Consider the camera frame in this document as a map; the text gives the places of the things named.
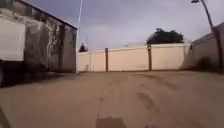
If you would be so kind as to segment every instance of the weathered wall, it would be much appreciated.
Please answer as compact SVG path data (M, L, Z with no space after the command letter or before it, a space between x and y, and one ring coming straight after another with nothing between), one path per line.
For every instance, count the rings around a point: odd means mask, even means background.
M75 28L18 0L1 0L0 13L26 23L26 62L54 71L75 71Z
M222 48L224 49L224 23L217 26L217 29L220 33ZM208 58L212 66L217 67L219 61L218 61L217 43L214 35L208 34L194 41L192 43L192 49L189 51L189 54L192 56L192 62L194 62L194 66L197 66L202 59Z
M148 70L146 46L109 50L109 71Z

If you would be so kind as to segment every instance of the fence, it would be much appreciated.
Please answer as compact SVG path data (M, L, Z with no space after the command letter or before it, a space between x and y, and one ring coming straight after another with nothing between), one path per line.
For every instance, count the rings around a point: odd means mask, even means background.
M78 54L78 71L146 71L185 68L190 45L161 44Z

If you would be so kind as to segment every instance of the dirt ground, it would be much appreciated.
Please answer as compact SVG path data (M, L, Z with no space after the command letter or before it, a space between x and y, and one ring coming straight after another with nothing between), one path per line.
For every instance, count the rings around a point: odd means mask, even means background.
M224 76L86 73L0 90L0 128L224 128Z

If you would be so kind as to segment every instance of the wall pillar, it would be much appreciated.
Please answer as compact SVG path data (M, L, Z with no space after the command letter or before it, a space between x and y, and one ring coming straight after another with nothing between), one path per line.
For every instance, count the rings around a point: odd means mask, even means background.
M152 52L151 52L151 45L147 44L147 51L148 51L148 70L152 70Z
M106 67L106 72L108 72L109 71L108 48L105 48L105 67Z

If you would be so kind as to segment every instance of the pole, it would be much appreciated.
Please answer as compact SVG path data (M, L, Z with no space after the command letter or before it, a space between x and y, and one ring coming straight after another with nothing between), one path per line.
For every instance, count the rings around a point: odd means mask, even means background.
M76 44L79 41L79 35L80 35L80 23L81 23L81 17L82 17L82 9L83 9L83 3L84 0L81 0L81 5L80 5L80 9L79 9L79 19L78 19L78 31L77 31L77 40L76 40ZM76 52L76 74L78 74L78 55Z
M202 5L205 9L206 14L207 14L210 28L211 28L214 36L215 36L215 39L216 39L218 59L219 59L219 68L222 69L223 68L223 49L222 49L222 42L221 42L221 39L220 39L220 33L217 30L217 28L214 27L214 25L212 23L212 18L211 18L211 15L210 15L209 11L208 11L207 5L205 4L205 1L201 0L201 2L202 2Z

